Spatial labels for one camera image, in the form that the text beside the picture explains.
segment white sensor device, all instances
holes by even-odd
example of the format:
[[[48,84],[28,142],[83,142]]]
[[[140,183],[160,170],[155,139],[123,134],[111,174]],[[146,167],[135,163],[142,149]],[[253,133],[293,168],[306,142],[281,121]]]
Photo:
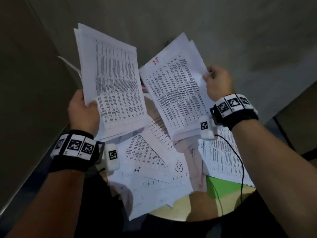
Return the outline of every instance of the white sensor device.
[[[211,115],[201,116],[200,122],[200,136],[203,140],[216,140],[218,136],[215,136],[219,127],[222,125],[216,125]]]
[[[107,173],[113,172],[120,168],[118,150],[115,144],[105,144],[102,159],[105,161]]]

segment wristband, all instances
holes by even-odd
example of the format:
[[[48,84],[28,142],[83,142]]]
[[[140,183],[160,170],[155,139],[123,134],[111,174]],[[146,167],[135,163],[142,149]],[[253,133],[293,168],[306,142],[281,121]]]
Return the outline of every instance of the wristband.
[[[100,156],[93,135],[82,130],[71,130],[60,136],[51,153],[49,172],[74,169],[86,172]]]
[[[227,126],[230,131],[242,120],[259,120],[256,109],[241,94],[230,94],[219,99],[210,112],[217,124]]]

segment black wristband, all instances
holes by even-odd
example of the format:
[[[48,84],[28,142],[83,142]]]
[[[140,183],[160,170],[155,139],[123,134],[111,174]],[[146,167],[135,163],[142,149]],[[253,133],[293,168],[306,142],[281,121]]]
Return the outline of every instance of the black wristband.
[[[85,131],[82,131],[82,130],[73,129],[73,130],[69,131],[69,135],[66,138],[61,150],[66,149],[66,146],[67,146],[72,135],[82,135],[82,136],[85,136],[87,138],[93,139],[92,134],[85,132]],[[99,149],[95,147],[93,150],[92,157],[98,158],[98,156],[99,156]],[[86,172],[88,170],[88,168],[94,164],[94,162],[95,162],[95,160],[93,160],[93,159],[84,160],[84,159],[81,159],[79,157],[57,155],[53,158],[53,160],[50,164],[49,172],[56,172],[56,171],[60,171],[63,169],[73,169],[73,170],[79,170],[79,171]]]
[[[224,126],[227,126],[230,131],[232,131],[232,128],[237,123],[240,123],[242,120],[250,120],[250,119],[259,120],[259,117],[256,115],[253,109],[242,109],[226,117],[222,117],[217,106],[215,105],[213,108],[210,109],[210,112],[213,112],[213,114],[216,117],[216,121],[218,123],[221,123]]]

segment red handwritten mark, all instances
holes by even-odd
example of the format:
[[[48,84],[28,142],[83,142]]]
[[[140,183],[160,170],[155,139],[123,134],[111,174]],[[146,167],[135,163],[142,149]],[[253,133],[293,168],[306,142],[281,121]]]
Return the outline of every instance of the red handwritten mark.
[[[155,65],[159,62],[158,58],[156,57],[155,60],[152,61]]]

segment round table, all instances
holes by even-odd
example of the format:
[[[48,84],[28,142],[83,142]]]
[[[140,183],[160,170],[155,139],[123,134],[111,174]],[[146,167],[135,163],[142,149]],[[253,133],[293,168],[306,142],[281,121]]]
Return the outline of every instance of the round table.
[[[220,180],[210,176],[207,192],[194,192],[174,202],[173,207],[162,206],[150,214],[168,220],[202,221],[210,220],[232,212],[240,203],[241,184]],[[244,185],[243,200],[256,188]]]

